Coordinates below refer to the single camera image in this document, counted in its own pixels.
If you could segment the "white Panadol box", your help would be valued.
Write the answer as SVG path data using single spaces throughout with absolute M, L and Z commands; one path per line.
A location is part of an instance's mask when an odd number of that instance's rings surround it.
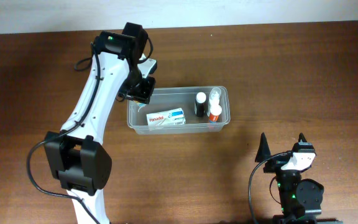
M 182 108 L 149 113 L 146 115 L 147 126 L 151 130 L 162 129 L 166 126 L 178 126 L 186 123 Z

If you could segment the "orange tube white cap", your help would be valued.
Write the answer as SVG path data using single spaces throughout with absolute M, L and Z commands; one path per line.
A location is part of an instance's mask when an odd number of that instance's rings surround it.
M 209 122 L 216 123 L 221 113 L 222 108 L 220 105 L 212 105 L 209 109 Z

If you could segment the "white lotion bottle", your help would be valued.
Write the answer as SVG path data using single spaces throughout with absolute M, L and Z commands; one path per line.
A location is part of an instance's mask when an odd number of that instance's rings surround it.
M 208 100 L 208 109 L 214 105 L 218 105 L 220 102 L 221 89 L 219 87 L 214 87 L 210 91 L 209 100 Z

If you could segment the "black bottle white cap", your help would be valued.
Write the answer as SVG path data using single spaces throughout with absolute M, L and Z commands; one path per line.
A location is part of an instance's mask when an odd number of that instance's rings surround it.
M 195 98 L 195 115 L 197 117 L 203 117 L 204 116 L 204 104 L 206 102 L 206 94 L 203 92 L 198 92 L 196 94 Z

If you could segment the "gold lid balm jar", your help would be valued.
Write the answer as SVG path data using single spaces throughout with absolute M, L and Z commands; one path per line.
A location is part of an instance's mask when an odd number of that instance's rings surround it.
M 138 112 L 142 109 L 142 108 L 144 108 L 145 106 L 147 106 L 147 104 L 145 104 L 145 103 L 141 103 L 141 102 L 138 102 L 138 101 L 136 101 L 135 102 L 136 103 L 136 105 L 138 106 Z

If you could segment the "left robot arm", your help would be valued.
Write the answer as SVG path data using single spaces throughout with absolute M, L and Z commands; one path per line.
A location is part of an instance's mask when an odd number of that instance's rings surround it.
M 150 101 L 157 61 L 144 55 L 151 40 L 138 24 L 122 33 L 102 31 L 91 43 L 89 77 L 70 117 L 43 142 L 52 177 L 73 201 L 78 223 L 109 223 L 104 187 L 112 159 L 103 148 L 109 114 L 115 102 Z

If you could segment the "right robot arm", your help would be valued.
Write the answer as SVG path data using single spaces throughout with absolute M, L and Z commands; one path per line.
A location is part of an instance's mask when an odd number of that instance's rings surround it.
M 252 178 L 259 167 L 263 172 L 274 174 L 279 193 L 278 203 L 282 213 L 272 217 L 272 223 L 342 223 L 336 218 L 319 219 L 322 213 L 324 186 L 313 179 L 303 179 L 301 174 L 311 168 L 316 157 L 312 143 L 308 142 L 303 133 L 289 151 L 271 154 L 264 133 L 260 136 L 259 149 L 255 157 L 256 167 L 251 172 L 248 184 L 248 201 L 253 221 L 256 221 L 252 207 Z

